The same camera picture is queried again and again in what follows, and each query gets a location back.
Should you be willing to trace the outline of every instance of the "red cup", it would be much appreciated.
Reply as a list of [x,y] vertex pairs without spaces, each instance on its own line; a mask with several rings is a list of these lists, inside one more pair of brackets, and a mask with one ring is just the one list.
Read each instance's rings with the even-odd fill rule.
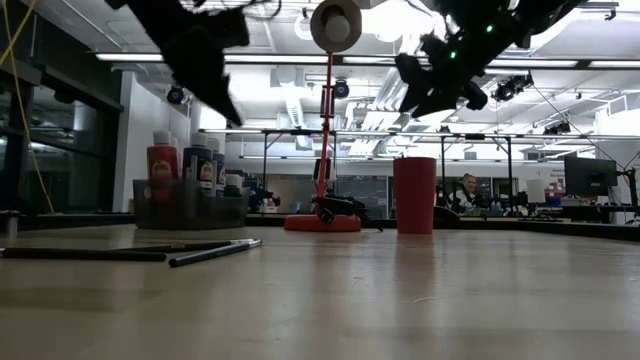
[[396,218],[400,234],[433,234],[436,159],[401,158],[393,161]]

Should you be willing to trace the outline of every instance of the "ceiling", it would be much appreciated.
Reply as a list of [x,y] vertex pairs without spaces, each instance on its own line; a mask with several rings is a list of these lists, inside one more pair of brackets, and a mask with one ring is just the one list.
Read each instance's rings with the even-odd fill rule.
[[[306,33],[308,20],[302,18],[303,8],[306,8],[310,15],[320,1],[283,0],[283,10],[272,21],[249,20],[250,46],[230,49],[229,52],[322,53],[313,41],[303,39],[308,35]],[[633,1],[619,2],[621,6],[618,8],[618,16],[613,21],[604,20],[608,10],[576,10],[562,23],[538,38],[537,42],[534,41],[538,46],[532,51],[511,49],[507,54],[555,58],[638,58],[640,37],[634,34],[640,33],[640,9],[628,7],[628,5],[638,7]],[[232,0],[225,1],[228,6],[236,3]],[[210,0],[207,4],[212,7],[221,6],[220,2]],[[270,6],[264,9],[253,9],[250,12],[256,16],[268,15],[273,9],[273,5]],[[157,52],[156,46],[126,7],[113,11],[104,0],[48,0],[41,1],[37,11],[96,52]],[[389,18],[388,21],[383,21],[387,26],[378,32],[363,34],[348,53],[358,55],[398,53],[403,45],[402,38],[389,41],[388,36],[385,38],[385,32],[390,31],[390,27],[402,21],[392,21],[396,16],[394,14],[384,15],[388,15]],[[305,79],[301,84],[305,89],[299,94],[300,104],[308,116],[314,116],[320,111],[320,82],[308,81],[308,78],[322,78],[326,74],[326,69],[304,65],[296,67],[302,71]],[[135,64],[126,68],[136,71],[138,78],[159,94],[166,91],[172,82],[170,70],[162,64]],[[278,114],[287,113],[282,88],[271,85],[274,68],[275,66],[270,65],[227,67],[232,79],[231,93],[246,119],[274,120]],[[336,67],[334,77],[346,78],[351,87],[350,97],[337,102],[336,113],[345,116],[349,103],[373,102],[379,95],[381,87],[385,85],[389,71],[389,68],[384,67]],[[512,102],[501,104],[498,109],[494,103],[490,103],[482,111],[462,108],[454,114],[453,118],[439,119],[432,125],[440,125],[444,122],[453,128],[452,131],[460,132],[498,130],[514,133],[532,130],[539,133],[543,127],[539,126],[533,130],[532,124],[544,125],[541,121],[545,119],[546,121],[557,119],[557,116],[553,117],[557,109],[566,112],[576,125],[588,132],[593,124],[595,109],[623,94],[640,91],[640,72],[638,71],[533,70],[532,75],[544,97],[536,90],[529,89]],[[485,76],[478,80],[481,85],[484,85],[484,90],[489,92],[502,78],[505,76]],[[361,124],[358,121],[361,122],[363,119],[356,121],[356,129],[358,124]],[[422,131],[434,131],[435,128],[436,126],[425,126]]]

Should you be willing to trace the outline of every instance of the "woman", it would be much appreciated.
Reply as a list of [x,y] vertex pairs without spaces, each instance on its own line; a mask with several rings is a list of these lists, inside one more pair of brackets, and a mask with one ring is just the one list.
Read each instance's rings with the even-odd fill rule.
[[471,174],[464,174],[459,183],[462,185],[462,189],[456,191],[456,198],[460,200],[460,207],[465,211],[472,210],[474,208],[473,200],[476,197],[474,194],[477,187],[476,178]]

